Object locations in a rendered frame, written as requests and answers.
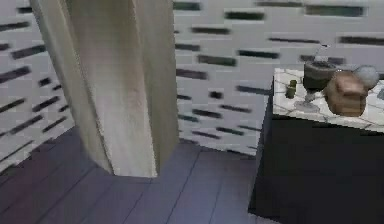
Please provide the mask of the dark grey goblet cup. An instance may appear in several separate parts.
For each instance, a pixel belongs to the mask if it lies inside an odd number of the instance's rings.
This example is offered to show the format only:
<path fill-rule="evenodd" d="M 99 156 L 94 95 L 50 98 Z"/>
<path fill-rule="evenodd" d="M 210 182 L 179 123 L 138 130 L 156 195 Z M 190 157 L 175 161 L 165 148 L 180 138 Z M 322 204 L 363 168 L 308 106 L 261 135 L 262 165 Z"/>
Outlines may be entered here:
<path fill-rule="evenodd" d="M 312 103 L 315 94 L 321 92 L 332 78 L 337 67 L 327 61 L 307 61 L 304 64 L 302 80 L 306 95 L 303 101 L 296 101 L 295 107 L 304 113 L 318 113 L 320 108 Z"/>

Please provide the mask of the small green bottle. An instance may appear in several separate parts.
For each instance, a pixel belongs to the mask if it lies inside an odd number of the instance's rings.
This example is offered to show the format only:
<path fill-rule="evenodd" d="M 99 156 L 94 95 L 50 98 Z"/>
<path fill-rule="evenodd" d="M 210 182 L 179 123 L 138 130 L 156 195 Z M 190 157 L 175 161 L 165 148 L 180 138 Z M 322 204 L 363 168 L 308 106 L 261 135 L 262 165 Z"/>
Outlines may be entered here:
<path fill-rule="evenodd" d="M 297 85 L 297 81 L 291 80 L 290 83 L 286 86 L 286 92 L 285 92 L 286 98 L 293 99 L 295 97 L 296 85 Z"/>

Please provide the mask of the brown bread loaf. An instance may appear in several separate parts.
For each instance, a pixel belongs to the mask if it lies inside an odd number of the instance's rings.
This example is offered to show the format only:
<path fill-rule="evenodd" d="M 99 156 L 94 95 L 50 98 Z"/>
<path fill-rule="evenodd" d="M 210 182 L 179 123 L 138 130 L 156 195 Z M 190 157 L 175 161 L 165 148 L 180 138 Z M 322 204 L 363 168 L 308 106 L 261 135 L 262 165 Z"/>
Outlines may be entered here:
<path fill-rule="evenodd" d="M 368 90 L 350 71 L 337 71 L 324 89 L 329 110 L 336 115 L 359 117 L 366 107 Z"/>

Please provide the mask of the cream fabric curtain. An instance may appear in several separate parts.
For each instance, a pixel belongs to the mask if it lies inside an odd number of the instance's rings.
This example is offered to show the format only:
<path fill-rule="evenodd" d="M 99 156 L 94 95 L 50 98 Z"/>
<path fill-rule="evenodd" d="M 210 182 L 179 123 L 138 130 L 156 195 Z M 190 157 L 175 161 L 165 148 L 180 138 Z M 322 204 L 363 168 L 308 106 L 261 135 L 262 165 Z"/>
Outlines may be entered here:
<path fill-rule="evenodd" d="M 156 177 L 179 141 L 172 0 L 30 0 L 88 156 Z"/>

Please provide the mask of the black cabinet with marble top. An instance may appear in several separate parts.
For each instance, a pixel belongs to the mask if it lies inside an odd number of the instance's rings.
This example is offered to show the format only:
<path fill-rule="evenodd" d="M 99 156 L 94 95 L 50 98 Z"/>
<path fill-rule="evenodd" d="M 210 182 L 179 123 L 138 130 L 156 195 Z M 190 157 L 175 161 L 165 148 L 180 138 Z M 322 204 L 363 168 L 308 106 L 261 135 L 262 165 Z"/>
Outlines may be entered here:
<path fill-rule="evenodd" d="M 384 134 L 275 115 L 250 212 L 281 224 L 384 224 Z"/>

